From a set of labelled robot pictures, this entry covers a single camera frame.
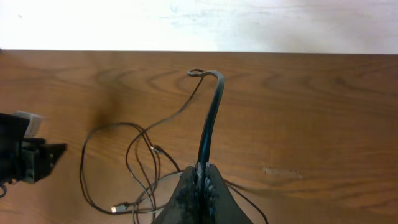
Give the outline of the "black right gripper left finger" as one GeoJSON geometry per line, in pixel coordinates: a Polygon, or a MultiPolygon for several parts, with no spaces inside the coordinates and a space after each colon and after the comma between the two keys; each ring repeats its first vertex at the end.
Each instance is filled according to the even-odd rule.
{"type": "Polygon", "coordinates": [[[198,195],[195,185],[195,168],[188,166],[164,209],[153,224],[195,224],[199,223],[198,195]]]}

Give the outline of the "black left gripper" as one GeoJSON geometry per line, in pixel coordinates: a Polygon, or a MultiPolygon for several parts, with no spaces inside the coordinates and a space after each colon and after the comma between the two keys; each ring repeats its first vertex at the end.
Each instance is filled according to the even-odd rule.
{"type": "Polygon", "coordinates": [[[49,176],[67,150],[66,144],[49,144],[44,138],[25,137],[29,120],[1,114],[1,183],[34,184],[49,176]]]}

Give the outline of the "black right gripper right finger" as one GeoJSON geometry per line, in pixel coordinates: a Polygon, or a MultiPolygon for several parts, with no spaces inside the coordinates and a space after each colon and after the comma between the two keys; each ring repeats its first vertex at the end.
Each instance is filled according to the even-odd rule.
{"type": "Polygon", "coordinates": [[[236,203],[217,167],[205,167],[203,222],[211,224],[251,224],[236,203]]]}

